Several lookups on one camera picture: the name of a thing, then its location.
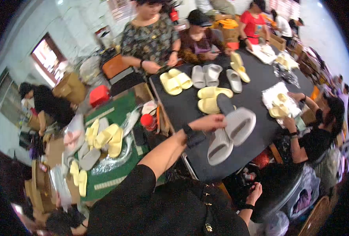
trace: black cap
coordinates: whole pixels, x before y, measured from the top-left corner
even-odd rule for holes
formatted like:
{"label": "black cap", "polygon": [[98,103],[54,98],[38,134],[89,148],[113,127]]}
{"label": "black cap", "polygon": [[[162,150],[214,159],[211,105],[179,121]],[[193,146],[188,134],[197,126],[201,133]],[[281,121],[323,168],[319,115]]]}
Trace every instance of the black cap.
{"label": "black cap", "polygon": [[209,18],[198,9],[192,10],[189,13],[188,21],[191,25],[197,25],[202,27],[207,27],[212,25],[212,23],[209,21]]}
{"label": "black cap", "polygon": [[266,12],[266,2],[265,0],[253,0],[253,3],[255,3],[262,12]]}

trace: window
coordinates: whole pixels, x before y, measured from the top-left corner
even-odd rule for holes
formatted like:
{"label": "window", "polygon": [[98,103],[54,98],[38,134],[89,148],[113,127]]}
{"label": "window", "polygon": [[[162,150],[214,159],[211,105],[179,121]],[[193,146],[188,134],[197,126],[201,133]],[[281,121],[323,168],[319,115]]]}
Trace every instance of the window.
{"label": "window", "polygon": [[31,56],[54,83],[63,77],[67,59],[55,45],[49,33],[45,34],[35,46]]}
{"label": "window", "polygon": [[107,3],[115,21],[120,21],[135,15],[129,0],[108,0]]}
{"label": "window", "polygon": [[0,76],[0,112],[17,127],[23,116],[20,98],[18,86],[5,68]]}

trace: red bottle cap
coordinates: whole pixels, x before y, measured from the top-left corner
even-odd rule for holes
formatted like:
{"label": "red bottle cap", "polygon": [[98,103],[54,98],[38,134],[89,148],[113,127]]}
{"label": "red bottle cap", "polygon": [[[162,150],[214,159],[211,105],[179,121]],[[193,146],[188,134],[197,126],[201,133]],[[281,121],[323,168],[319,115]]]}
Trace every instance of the red bottle cap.
{"label": "red bottle cap", "polygon": [[143,126],[151,126],[153,123],[153,116],[151,116],[150,114],[144,114],[141,118],[140,118],[140,123]]}

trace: red shirt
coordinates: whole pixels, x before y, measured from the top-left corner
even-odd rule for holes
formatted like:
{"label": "red shirt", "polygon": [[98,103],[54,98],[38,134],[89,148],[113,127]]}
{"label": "red shirt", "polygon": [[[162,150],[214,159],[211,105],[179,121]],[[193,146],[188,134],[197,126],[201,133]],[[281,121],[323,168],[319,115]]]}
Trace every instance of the red shirt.
{"label": "red shirt", "polygon": [[264,18],[261,16],[261,14],[259,14],[258,18],[256,19],[249,11],[245,11],[240,17],[240,22],[246,24],[244,33],[248,36],[249,41],[252,44],[258,44],[258,32],[265,25]]}

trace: black table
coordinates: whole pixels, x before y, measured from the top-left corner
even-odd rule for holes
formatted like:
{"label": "black table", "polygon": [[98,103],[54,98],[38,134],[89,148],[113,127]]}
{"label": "black table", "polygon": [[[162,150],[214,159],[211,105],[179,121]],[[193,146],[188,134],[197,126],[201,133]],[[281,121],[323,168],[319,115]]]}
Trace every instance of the black table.
{"label": "black table", "polygon": [[[276,130],[280,129],[277,121],[269,115],[261,99],[263,90],[280,81],[273,72],[273,66],[263,64],[246,50],[238,50],[236,52],[240,54],[251,82],[243,82],[243,92],[234,94],[231,98],[232,104],[236,107],[243,106],[253,111],[256,114],[256,126],[248,139],[241,146],[234,147],[229,158],[216,166],[210,166],[207,160],[208,139],[193,149],[186,149],[187,160],[196,177],[201,181],[220,180],[245,166],[271,144]],[[219,76],[219,87],[221,88],[231,89],[225,74],[226,69],[231,69],[230,62],[230,58],[226,55],[219,55],[213,62],[223,67],[223,71]],[[191,64],[183,64],[178,66],[177,69],[191,77],[192,67],[193,65]],[[313,90],[312,83],[299,69],[295,69],[294,73],[298,77],[300,89],[295,87],[295,85],[286,83],[287,89],[290,92],[303,92],[310,95]],[[175,131],[180,130],[183,124],[204,116],[197,106],[199,101],[197,92],[199,89],[191,87],[183,90],[177,96],[172,96],[165,92],[158,75],[150,77],[150,83],[153,90],[155,90],[156,96],[163,104]]]}

